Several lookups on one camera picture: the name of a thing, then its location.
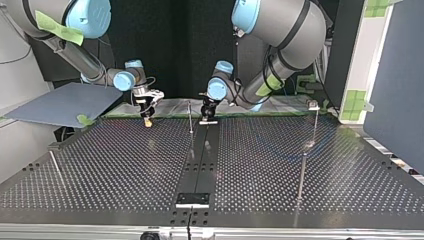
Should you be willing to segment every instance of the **yellow tape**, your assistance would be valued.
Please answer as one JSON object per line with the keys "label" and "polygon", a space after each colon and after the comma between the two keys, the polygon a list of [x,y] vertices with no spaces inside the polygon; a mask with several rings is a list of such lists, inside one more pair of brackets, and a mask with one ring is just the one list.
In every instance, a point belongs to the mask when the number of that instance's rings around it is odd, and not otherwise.
{"label": "yellow tape", "polygon": [[81,30],[62,26],[40,11],[35,11],[35,19],[40,30],[53,33],[61,39],[73,42],[79,46],[82,45],[84,35]]}

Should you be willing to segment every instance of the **black curtain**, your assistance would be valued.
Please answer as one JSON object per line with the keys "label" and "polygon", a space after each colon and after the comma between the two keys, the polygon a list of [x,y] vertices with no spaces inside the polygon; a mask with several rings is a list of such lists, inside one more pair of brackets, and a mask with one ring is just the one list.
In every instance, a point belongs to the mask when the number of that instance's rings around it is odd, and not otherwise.
{"label": "black curtain", "polygon": [[167,98],[198,98],[218,60],[234,62],[234,0],[111,0],[118,67],[143,61]]}

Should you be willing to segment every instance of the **green tape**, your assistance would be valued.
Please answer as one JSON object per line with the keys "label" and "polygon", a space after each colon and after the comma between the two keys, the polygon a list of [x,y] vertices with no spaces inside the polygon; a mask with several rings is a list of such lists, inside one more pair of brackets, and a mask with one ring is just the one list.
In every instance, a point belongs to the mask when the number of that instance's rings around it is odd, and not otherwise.
{"label": "green tape", "polygon": [[86,115],[84,115],[84,114],[80,114],[80,115],[78,115],[77,116],[77,119],[78,119],[78,122],[81,124],[81,125],[84,125],[84,127],[88,127],[88,126],[91,126],[91,125],[93,125],[94,123],[96,123],[96,121],[93,121],[93,120],[91,120],[91,119],[89,119]]}
{"label": "green tape", "polygon": [[358,121],[365,108],[366,91],[349,90],[343,106],[341,119]]}
{"label": "green tape", "polygon": [[[272,74],[268,77],[267,82],[268,85],[275,91],[280,90],[284,87],[283,85],[281,85],[280,81],[278,81],[278,79]],[[266,83],[264,83],[261,88],[259,88],[259,90],[256,92],[256,95],[259,97],[267,97],[271,92],[271,89],[269,89]]]}
{"label": "green tape", "polygon": [[314,94],[314,90],[306,90],[306,88],[300,86],[301,83],[314,83],[314,82],[316,82],[315,74],[297,76],[296,92]]}
{"label": "green tape", "polygon": [[390,6],[389,0],[368,0],[365,10],[366,18],[385,17],[387,8]]}
{"label": "green tape", "polygon": [[61,39],[73,42],[79,46],[82,45],[84,35],[81,30],[60,25],[53,18],[40,11],[35,11],[35,19],[40,30],[53,33]]}

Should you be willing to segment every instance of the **metal bracket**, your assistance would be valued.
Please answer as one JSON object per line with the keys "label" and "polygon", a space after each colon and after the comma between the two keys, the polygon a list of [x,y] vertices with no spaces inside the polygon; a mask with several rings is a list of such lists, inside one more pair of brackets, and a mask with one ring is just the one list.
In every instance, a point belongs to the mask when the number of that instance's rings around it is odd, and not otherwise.
{"label": "metal bracket", "polygon": [[403,2],[403,0],[389,0],[389,5],[394,5],[396,3]]}
{"label": "metal bracket", "polygon": [[364,111],[374,112],[374,105],[369,102],[365,102]]}
{"label": "metal bracket", "polygon": [[186,209],[209,208],[209,196],[209,193],[180,193],[176,207]]}

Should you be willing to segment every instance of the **thin metal rod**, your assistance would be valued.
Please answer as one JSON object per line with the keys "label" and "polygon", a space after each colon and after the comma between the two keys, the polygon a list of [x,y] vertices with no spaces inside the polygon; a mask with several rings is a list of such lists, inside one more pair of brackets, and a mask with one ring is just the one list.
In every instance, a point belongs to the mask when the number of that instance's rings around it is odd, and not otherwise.
{"label": "thin metal rod", "polygon": [[54,166],[59,174],[59,178],[60,181],[62,182],[63,186],[65,187],[65,181],[63,180],[63,176],[62,176],[62,170],[59,168],[59,164],[57,163],[56,157],[54,156],[54,152],[53,151],[49,151],[50,156],[52,157]]}
{"label": "thin metal rod", "polygon": [[188,118],[189,118],[189,120],[190,120],[190,133],[192,134],[192,133],[194,133],[194,131],[193,131],[193,119],[192,119],[192,116],[191,116],[191,102],[190,101],[188,101]]}
{"label": "thin metal rod", "polygon": [[306,172],[306,160],[308,158],[308,154],[303,154],[302,159],[302,168],[300,169],[300,182],[299,182],[299,192],[297,194],[297,200],[302,200],[302,192],[303,192],[303,183],[305,181],[305,172]]}
{"label": "thin metal rod", "polygon": [[315,116],[314,136],[313,136],[313,139],[312,139],[312,142],[314,142],[314,143],[315,143],[315,137],[316,137],[316,134],[317,134],[318,117],[319,117],[319,110],[317,110],[317,114]]}

